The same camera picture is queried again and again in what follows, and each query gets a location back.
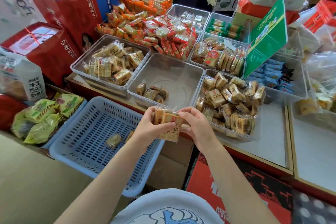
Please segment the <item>t-shirt print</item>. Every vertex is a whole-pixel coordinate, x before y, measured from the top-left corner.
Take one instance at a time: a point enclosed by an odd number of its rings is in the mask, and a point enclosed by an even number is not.
[[[157,210],[151,214],[143,214],[128,224],[204,224],[203,220],[194,214],[193,212],[186,209],[175,209],[167,207],[164,209]]]

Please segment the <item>red cardboard box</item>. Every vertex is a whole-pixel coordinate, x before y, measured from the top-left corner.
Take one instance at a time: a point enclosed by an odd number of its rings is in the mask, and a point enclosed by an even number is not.
[[[44,22],[24,28],[1,45],[27,56],[58,87],[63,87],[63,77],[72,72],[70,65],[80,57],[76,45],[62,27]]]
[[[96,0],[33,0],[48,23],[64,27],[81,53],[99,39],[102,16]]]
[[[234,159],[234,161],[279,222],[290,224],[293,205],[292,188],[239,160]],[[207,160],[201,153],[194,164],[185,190],[205,199],[223,222],[229,224],[228,214],[221,198],[217,196],[217,186]]]

